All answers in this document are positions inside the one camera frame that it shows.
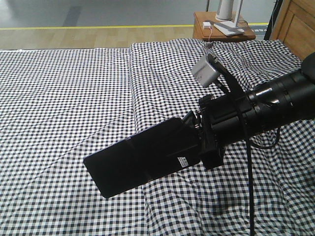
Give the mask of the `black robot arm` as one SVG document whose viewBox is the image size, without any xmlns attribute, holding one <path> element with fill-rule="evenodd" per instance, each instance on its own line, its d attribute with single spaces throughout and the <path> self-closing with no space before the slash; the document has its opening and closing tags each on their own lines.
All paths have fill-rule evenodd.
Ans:
<svg viewBox="0 0 315 236">
<path fill-rule="evenodd" d="M 223 95 L 200 98 L 200 110 L 184 118 L 184 123 L 194 130 L 196 141 L 180 159 L 187 166 L 199 162 L 206 169 L 221 166 L 226 145 L 315 117 L 314 54 L 302 61 L 300 69 L 247 91 L 210 54 L 203 55 L 191 72 L 203 87 L 215 84 Z"/>
</svg>

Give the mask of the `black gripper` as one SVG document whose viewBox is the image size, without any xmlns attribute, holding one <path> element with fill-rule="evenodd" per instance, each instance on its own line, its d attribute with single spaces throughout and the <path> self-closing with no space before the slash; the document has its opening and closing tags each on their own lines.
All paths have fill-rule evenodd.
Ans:
<svg viewBox="0 0 315 236">
<path fill-rule="evenodd" d="M 185 134 L 200 134 L 202 124 L 202 151 L 200 159 L 207 170 L 223 165 L 225 146 L 249 137 L 244 115 L 251 110 L 245 96 L 233 98 L 230 94 L 216 99 L 206 95 L 198 101 L 201 121 L 193 111 L 183 118 Z"/>
</svg>

